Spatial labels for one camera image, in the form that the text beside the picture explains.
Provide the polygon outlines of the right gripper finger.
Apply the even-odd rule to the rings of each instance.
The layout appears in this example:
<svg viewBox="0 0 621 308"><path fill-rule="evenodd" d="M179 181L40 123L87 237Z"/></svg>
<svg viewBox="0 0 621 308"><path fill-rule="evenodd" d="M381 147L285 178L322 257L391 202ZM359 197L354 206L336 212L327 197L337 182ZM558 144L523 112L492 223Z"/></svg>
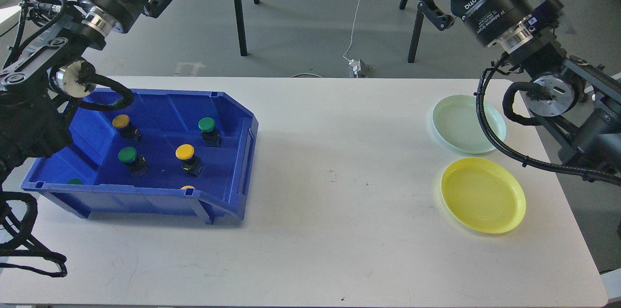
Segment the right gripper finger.
<svg viewBox="0 0 621 308"><path fill-rule="evenodd" d="M443 12L435 0L419 0L418 10L440 31L453 26L454 17Z"/></svg>

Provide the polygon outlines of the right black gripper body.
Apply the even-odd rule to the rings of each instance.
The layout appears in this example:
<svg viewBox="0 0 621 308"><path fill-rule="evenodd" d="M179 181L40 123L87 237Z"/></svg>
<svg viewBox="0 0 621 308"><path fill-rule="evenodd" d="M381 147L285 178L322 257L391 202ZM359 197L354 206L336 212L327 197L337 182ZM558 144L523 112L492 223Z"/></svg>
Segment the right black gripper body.
<svg viewBox="0 0 621 308"><path fill-rule="evenodd" d="M453 0L450 9L482 46L489 47L534 8L527 0Z"/></svg>

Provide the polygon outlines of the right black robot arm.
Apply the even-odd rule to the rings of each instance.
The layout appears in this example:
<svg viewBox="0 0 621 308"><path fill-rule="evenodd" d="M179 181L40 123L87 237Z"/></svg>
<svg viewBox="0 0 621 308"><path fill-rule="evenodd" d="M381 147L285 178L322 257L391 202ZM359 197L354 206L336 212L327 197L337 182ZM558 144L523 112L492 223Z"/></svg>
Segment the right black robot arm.
<svg viewBox="0 0 621 308"><path fill-rule="evenodd" d="M405 7L408 0L401 0ZM620 184L620 83L601 67L568 54L556 38L559 0L532 7L526 0L419 0L417 25L426 17L443 31L459 19L484 47L503 54L481 74L475 113L485 137L501 153L544 171L579 176L588 182ZM560 144L559 164L542 162L509 147L484 113L491 78L525 72L503 96L504 116L523 126L542 126Z"/></svg>

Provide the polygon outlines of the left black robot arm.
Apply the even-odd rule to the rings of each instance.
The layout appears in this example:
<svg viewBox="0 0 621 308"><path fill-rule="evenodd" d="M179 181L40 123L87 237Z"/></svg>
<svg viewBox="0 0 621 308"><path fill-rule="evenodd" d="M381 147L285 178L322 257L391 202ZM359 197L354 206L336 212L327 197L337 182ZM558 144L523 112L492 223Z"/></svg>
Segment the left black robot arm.
<svg viewBox="0 0 621 308"><path fill-rule="evenodd" d="M1 180L28 158L72 144L78 109L128 107L133 93L98 74L82 54L102 50L111 31L159 17L172 0L21 0L18 31L1 70Z"/></svg>

